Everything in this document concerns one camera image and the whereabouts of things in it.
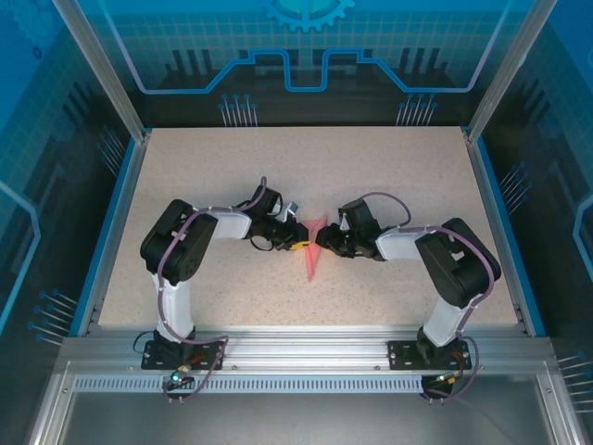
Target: blue edge trim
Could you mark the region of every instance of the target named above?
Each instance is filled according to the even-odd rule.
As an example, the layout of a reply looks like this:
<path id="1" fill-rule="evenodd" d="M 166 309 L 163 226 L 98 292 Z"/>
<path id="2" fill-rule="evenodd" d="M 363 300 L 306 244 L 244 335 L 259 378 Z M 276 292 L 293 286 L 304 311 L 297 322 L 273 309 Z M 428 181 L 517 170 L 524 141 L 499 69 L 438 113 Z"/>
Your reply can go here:
<path id="1" fill-rule="evenodd" d="M 93 282 L 96 278 L 99 262 L 105 250 L 107 234 L 109 233 L 109 229 L 113 222 L 115 208 L 117 207 L 118 202 L 120 201 L 121 189 L 123 187 L 123 182 L 128 172 L 128 168 L 130 166 L 132 153 L 134 151 L 134 145 L 135 142 L 133 141 L 133 139 L 131 139 L 130 143 L 128 144 L 128 149 L 126 150 L 126 156 L 123 159 L 123 163 L 121 165 L 118 181 L 115 184 L 115 188 L 113 189 L 113 195 L 111 196 L 111 200 L 109 201 L 109 207 L 107 208 L 107 214 L 105 215 L 105 220 L 103 221 L 103 227 L 101 228 L 101 233 L 99 234 L 99 239 L 97 240 L 95 253 L 93 254 L 93 259 L 91 260 L 91 265 L 89 266 L 89 272 L 86 275 L 84 287 L 82 288 L 81 298 L 79 300 L 76 313 L 74 314 L 74 320 L 72 321 L 72 325 L 70 327 L 69 335 L 71 337 L 76 337 L 78 335 L 78 332 L 81 328 L 82 320 L 84 318 L 86 306 L 89 304 L 89 298 L 91 297 L 91 288 L 93 287 Z M 494 199 L 496 201 L 498 213 L 500 214 L 500 219 L 502 220 L 502 228 L 504 231 L 504 235 L 507 237 L 509 241 L 509 246 L 511 247 L 511 255 L 514 260 L 515 267 L 517 269 L 517 274 L 519 275 L 521 287 L 523 288 L 525 303 L 527 304 L 527 309 L 529 310 L 529 316 L 531 317 L 531 321 L 535 330 L 535 335 L 537 337 L 545 337 L 546 330 L 544 329 L 544 324 L 541 320 L 539 309 L 537 308 L 536 298 L 534 296 L 533 289 L 531 288 L 531 285 L 529 283 L 529 279 L 527 278 L 527 271 L 525 270 L 525 265 L 519 252 L 519 246 L 517 245 L 517 240 L 511 228 L 511 220 L 509 218 L 509 214 L 507 213 L 504 207 L 502 195 L 500 193 L 500 189 L 498 188 L 498 182 L 496 180 L 496 176 L 494 175 L 494 169 L 492 168 L 492 163 L 490 162 L 490 157 L 486 152 L 486 145 L 484 144 L 484 140 L 482 139 L 482 137 L 478 139 L 477 145 L 478 149 L 480 150 L 480 155 L 482 157 L 484 165 L 486 167 L 487 179 L 490 183 L 490 186 L 492 187 L 492 193 L 494 194 Z"/>
<path id="2" fill-rule="evenodd" d="M 539 314 L 539 309 L 537 308 L 536 297 L 534 296 L 533 289 L 529 283 L 529 278 L 527 278 L 527 271 L 525 270 L 525 265 L 523 263 L 523 259 L 521 258 L 521 253 L 519 252 L 517 239 L 515 238 L 515 233 L 512 231 L 511 219 L 509 218 L 509 213 L 504 207 L 504 201 L 502 200 L 502 195 L 500 193 L 500 189 L 498 188 L 497 178 L 494 174 L 494 169 L 492 168 L 492 163 L 490 162 L 490 157 L 486 151 L 486 145 L 484 144 L 482 136 L 478 138 L 477 142 L 478 149 L 480 150 L 480 156 L 482 157 L 482 161 L 486 167 L 486 176 L 488 178 L 488 182 L 490 183 L 490 187 L 492 188 L 492 193 L 494 194 L 498 213 L 500 214 L 500 219 L 502 220 L 502 229 L 504 231 L 504 235 L 509 241 L 509 246 L 511 247 L 511 255 L 515 263 L 517 275 L 519 275 L 519 282 L 521 284 L 521 288 L 523 289 L 527 310 L 529 310 L 528 315 L 531 317 L 531 322 L 534 327 L 534 334 L 536 337 L 545 337 L 546 329 L 544 328 L 541 315 Z"/>
<path id="3" fill-rule="evenodd" d="M 126 179 L 126 175 L 128 174 L 128 169 L 130 167 L 133 151 L 135 150 L 135 145 L 135 141 L 131 138 L 130 142 L 128 143 L 128 148 L 126 149 L 126 155 L 124 156 L 123 162 L 121 163 L 120 174 L 118 175 L 118 180 L 116 181 L 115 187 L 113 188 L 113 194 L 111 195 L 111 200 L 109 201 L 109 207 L 107 207 L 107 213 L 105 215 L 105 220 L 103 221 L 103 226 L 101 227 L 101 232 L 99 233 L 99 238 L 96 241 L 95 253 L 91 259 L 89 272 L 86 274 L 86 279 L 84 280 L 81 298 L 78 301 L 76 312 L 74 312 L 74 319 L 70 325 L 69 337 L 78 336 L 82 321 L 84 320 L 86 307 L 90 303 L 89 299 L 91 297 L 91 289 L 93 288 L 93 283 L 96 279 L 99 262 L 101 261 L 101 257 L 103 257 L 105 244 L 107 242 L 107 235 L 109 233 L 109 229 L 111 228 L 111 224 L 113 223 L 115 209 L 118 206 L 118 202 L 120 202 L 121 189 L 123 187 L 123 182 Z"/>

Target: wire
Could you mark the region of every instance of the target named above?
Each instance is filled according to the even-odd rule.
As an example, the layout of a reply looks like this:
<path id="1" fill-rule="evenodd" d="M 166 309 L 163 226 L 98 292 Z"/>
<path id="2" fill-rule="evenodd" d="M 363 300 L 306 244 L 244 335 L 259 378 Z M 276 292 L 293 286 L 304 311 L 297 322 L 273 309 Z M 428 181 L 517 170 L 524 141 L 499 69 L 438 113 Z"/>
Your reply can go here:
<path id="1" fill-rule="evenodd" d="M 463 356 L 459 352 L 452 352 L 451 355 L 455 357 L 460 364 L 460 377 L 463 376 Z"/>
<path id="2" fill-rule="evenodd" d="M 278 196 L 278 199 L 280 199 L 280 209 L 276 212 L 276 214 L 270 215 L 270 217 L 272 218 L 275 218 L 278 215 L 280 215 L 282 213 L 282 210 L 284 209 L 284 199 L 282 198 L 282 195 Z"/>
<path id="3" fill-rule="evenodd" d="M 194 364 L 199 362 L 200 360 L 204 360 L 204 354 L 197 354 L 192 360 L 190 360 L 186 364 Z"/>
<path id="4" fill-rule="evenodd" d="M 262 251 L 262 252 L 272 252 L 274 250 L 274 244 L 270 245 L 270 248 L 261 248 L 260 246 L 258 246 L 255 241 L 253 240 L 253 238 L 249 238 L 249 242 L 251 243 L 251 246 L 253 246 L 254 248 L 256 248 L 256 250 Z"/>
<path id="5" fill-rule="evenodd" d="M 428 225 L 426 227 L 402 228 L 399 231 L 404 234 L 405 233 L 422 234 L 422 233 L 426 233 L 426 232 L 441 232 L 443 234 L 453 236 L 453 238 L 457 239 L 459 242 L 461 242 L 463 245 L 465 245 L 469 250 L 471 250 L 472 253 L 478 258 L 478 260 L 480 260 L 482 262 L 482 264 L 486 268 L 486 273 L 488 274 L 488 287 L 486 288 L 486 290 L 484 291 L 484 293 L 481 296 L 476 297 L 473 301 L 470 302 L 469 309 L 463 315 L 459 325 L 457 326 L 457 336 L 460 336 L 461 331 L 463 330 L 463 327 L 469 320 L 469 318 L 472 315 L 475 308 L 477 308 L 477 305 L 480 302 L 484 301 L 488 297 L 488 295 L 490 295 L 492 293 L 492 289 L 494 289 L 494 281 L 495 281 L 494 270 L 492 269 L 490 262 L 488 261 L 486 256 L 476 246 L 474 246 L 467 238 L 458 234 L 457 232 L 453 232 L 452 230 L 449 230 L 445 227 L 441 227 L 440 225 Z"/>
<path id="6" fill-rule="evenodd" d="M 139 340 L 139 339 L 140 339 L 142 336 L 145 336 L 146 334 L 150 334 L 151 332 L 152 332 L 152 331 L 144 331 L 144 332 L 141 332 L 140 334 L 138 334 L 138 336 L 136 337 L 136 339 L 135 339 L 135 340 L 133 341 L 133 343 L 132 343 L 132 350 L 133 350 L 134 352 L 137 352 L 137 353 L 139 353 L 139 354 L 143 354 L 143 352 L 142 352 L 141 350 L 136 350 L 136 345 L 138 344 L 138 340 Z"/>
<path id="7" fill-rule="evenodd" d="M 470 378 L 467 381 L 467 383 L 465 384 L 465 386 L 463 388 L 461 388 L 459 391 L 457 391 L 455 394 L 448 396 L 449 401 L 454 401 L 455 399 L 460 397 L 463 393 L 465 393 L 465 391 L 468 390 L 468 388 L 472 385 L 473 381 L 475 380 L 475 378 L 478 374 L 478 370 L 480 369 L 480 351 L 478 349 L 478 345 L 475 342 L 475 340 L 469 336 L 459 337 L 459 339 L 460 340 L 469 340 L 472 343 L 475 363 L 473 364 L 472 374 L 470 375 Z"/>
<path id="8" fill-rule="evenodd" d="M 185 338 L 185 337 L 180 336 L 179 334 L 177 334 L 169 326 L 169 321 L 167 320 L 167 317 L 165 315 L 165 307 L 164 307 L 164 301 L 163 301 L 163 299 L 164 299 L 163 298 L 163 295 L 164 295 L 164 291 L 165 291 L 165 279 L 163 277 L 163 269 L 165 267 L 165 263 L 169 259 L 169 256 L 172 253 L 172 251 L 175 249 L 175 246 L 177 246 L 177 243 L 179 243 L 179 240 L 187 232 L 187 229 L 189 228 L 189 226 L 192 224 L 192 222 L 198 216 L 203 215 L 203 214 L 208 213 L 208 212 L 211 212 L 211 211 L 224 212 L 224 211 L 245 211 L 245 210 L 249 210 L 252 207 L 254 207 L 255 205 L 257 205 L 258 202 L 261 200 L 261 198 L 263 197 L 263 195 L 264 195 L 264 193 L 266 191 L 267 184 L 268 184 L 268 179 L 265 176 L 262 176 L 261 177 L 261 181 L 260 181 L 261 190 L 259 191 L 258 196 L 253 201 L 251 201 L 250 203 L 245 204 L 243 206 L 240 206 L 240 207 L 232 207 L 232 208 L 228 208 L 228 207 L 208 207 L 208 208 L 199 209 L 196 212 L 192 213 L 192 215 L 190 215 L 189 218 L 187 218 L 187 220 L 185 220 L 185 223 L 183 224 L 182 228 L 179 229 L 179 231 L 177 232 L 177 235 L 175 235 L 173 237 L 173 239 L 171 240 L 169 246 L 167 247 L 167 249 L 163 253 L 163 256 L 160 259 L 160 262 L 158 263 L 158 267 L 157 267 L 157 280 L 158 280 L 157 306 L 158 306 L 158 317 L 160 318 L 160 321 L 163 323 L 163 326 L 165 327 L 165 330 L 173 338 L 176 338 L 177 340 L 179 340 L 182 343 L 187 343 L 187 344 L 190 344 L 190 345 L 203 346 L 203 345 L 211 345 L 212 343 L 216 343 L 216 342 L 219 342 L 219 341 L 222 341 L 223 342 L 221 349 L 216 354 L 215 360 L 212 362 L 212 365 L 210 366 L 210 369 L 208 369 L 208 373 L 206 374 L 206 376 L 204 377 L 204 379 L 202 380 L 202 382 L 200 383 L 200 385 L 196 388 L 196 390 L 194 392 L 192 392 L 191 394 L 183 397 L 185 400 L 188 400 L 188 399 L 191 399 L 191 398 L 195 397 L 197 395 L 197 393 L 199 393 L 202 390 L 202 388 L 207 384 L 208 379 L 210 378 L 210 376 L 214 372 L 214 368 L 216 367 L 216 365 L 219 363 L 219 361 L 221 360 L 222 356 L 224 355 L 224 352 L 226 350 L 226 347 L 227 347 L 227 345 L 229 343 L 229 336 L 214 337 L 214 338 L 210 338 L 210 339 L 207 339 L 207 340 L 191 340 L 189 338 Z M 163 395 L 165 397 L 167 397 L 168 399 L 173 399 L 173 397 L 167 391 L 167 385 L 168 384 L 169 384 L 169 382 L 166 382 L 164 384 L 164 386 L 163 386 Z"/>
<path id="9" fill-rule="evenodd" d="M 394 201 L 398 202 L 399 205 L 401 205 L 401 207 L 404 208 L 404 210 L 406 211 L 406 215 L 408 215 L 406 221 L 399 224 L 399 227 L 403 227 L 404 225 L 408 225 L 410 223 L 410 221 L 411 221 L 410 208 L 404 201 L 402 201 L 395 195 L 391 195 L 390 193 L 387 193 L 387 192 L 369 192 L 369 193 L 366 193 L 366 194 L 362 195 L 361 197 L 359 197 L 359 199 L 364 199 L 366 197 L 389 197 L 389 198 L 393 199 Z"/>
<path id="10" fill-rule="evenodd" d="M 454 396 L 449 396 L 446 392 L 443 391 L 439 391 L 438 389 L 428 389 L 428 392 L 432 392 L 438 396 L 441 396 L 441 400 L 442 401 L 451 401 L 451 400 L 455 400 L 458 401 L 459 403 L 467 406 L 468 408 L 475 410 L 477 412 L 479 412 L 488 422 L 490 422 L 492 424 L 493 427 L 495 427 L 505 438 L 507 438 L 511 443 L 514 443 L 515 445 L 521 445 L 521 443 L 515 439 L 513 436 L 511 436 L 511 434 L 509 434 L 496 420 L 494 420 L 490 414 L 488 414 L 486 411 L 484 411 L 482 408 L 480 408 L 477 405 L 474 405 L 473 403 L 470 403 L 464 399 L 453 399 L 452 397 Z M 427 397 L 429 399 L 432 399 L 430 396 L 423 394 L 423 396 L 425 396 L 424 398 L 426 399 Z"/>

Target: speckled tabletop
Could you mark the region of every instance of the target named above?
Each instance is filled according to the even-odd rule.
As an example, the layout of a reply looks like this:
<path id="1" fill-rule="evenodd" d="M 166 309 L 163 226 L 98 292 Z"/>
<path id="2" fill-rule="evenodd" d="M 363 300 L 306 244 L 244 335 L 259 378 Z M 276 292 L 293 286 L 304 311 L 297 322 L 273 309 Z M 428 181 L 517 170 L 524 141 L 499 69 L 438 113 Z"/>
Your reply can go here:
<path id="1" fill-rule="evenodd" d="M 139 248 L 174 198 L 229 206 L 259 177 L 299 205 L 300 221 L 383 190 L 411 208 L 412 224 L 465 220 L 495 251 L 473 170 L 456 127 L 156 129 L 126 222 L 99 324 L 151 325 L 156 291 Z M 382 226 L 405 218 L 397 203 L 368 200 Z M 192 314 L 207 325 L 421 324 L 436 301 L 420 261 L 346 260 L 323 251 L 313 282 L 297 252 L 260 252 L 245 240 L 213 242 L 192 283 Z M 515 324 L 504 277 L 472 324 Z"/>

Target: red triangular object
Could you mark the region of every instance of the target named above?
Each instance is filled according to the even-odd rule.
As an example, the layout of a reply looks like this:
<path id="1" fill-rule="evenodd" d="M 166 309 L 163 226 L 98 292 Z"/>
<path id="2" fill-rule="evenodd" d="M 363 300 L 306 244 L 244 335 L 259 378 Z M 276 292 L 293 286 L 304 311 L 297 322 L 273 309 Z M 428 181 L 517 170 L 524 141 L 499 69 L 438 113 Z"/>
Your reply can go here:
<path id="1" fill-rule="evenodd" d="M 315 244 L 315 238 L 317 238 L 317 233 L 327 225 L 327 215 L 321 216 L 319 220 L 304 221 L 303 225 L 309 229 L 309 240 L 311 241 L 311 244 L 305 246 L 305 262 L 307 263 L 307 278 L 312 281 L 319 256 L 322 253 L 321 246 Z"/>

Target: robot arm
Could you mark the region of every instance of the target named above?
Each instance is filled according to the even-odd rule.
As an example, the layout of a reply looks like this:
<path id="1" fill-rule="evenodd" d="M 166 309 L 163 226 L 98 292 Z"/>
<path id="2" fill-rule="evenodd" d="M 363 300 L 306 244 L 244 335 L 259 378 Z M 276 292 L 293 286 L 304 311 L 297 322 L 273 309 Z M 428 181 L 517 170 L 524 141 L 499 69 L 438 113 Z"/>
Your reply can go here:
<path id="1" fill-rule="evenodd" d="M 489 276 L 482 260 L 458 239 L 444 233 L 382 229 L 363 199 L 347 203 L 338 213 L 340 222 L 321 229 L 317 236 L 316 242 L 323 248 L 345 258 L 423 261 L 438 293 L 430 318 L 418 332 L 416 345 L 424 361 L 430 364 L 456 340 L 473 301 L 487 290 Z M 500 278 L 498 262 L 463 220 L 454 218 L 442 227 L 477 248 L 486 257 L 494 279 Z"/>
<path id="2" fill-rule="evenodd" d="M 294 249 L 309 242 L 309 232 L 295 219 L 297 204 L 284 205 L 280 193 L 270 188 L 263 192 L 261 189 L 262 185 L 247 202 L 254 202 L 262 193 L 261 198 L 245 211 L 236 208 L 233 211 L 211 210 L 199 215 L 167 258 L 163 267 L 163 310 L 169 327 L 179 336 L 191 338 L 195 330 L 190 313 L 189 280 L 200 267 L 210 241 L 221 238 L 252 240 L 262 236 L 271 243 L 271 249 L 278 250 Z M 140 255 L 153 275 L 156 288 L 158 264 L 177 231 L 194 212 L 196 209 L 190 204 L 173 200 L 142 243 Z M 160 319 L 155 336 L 180 343 Z"/>

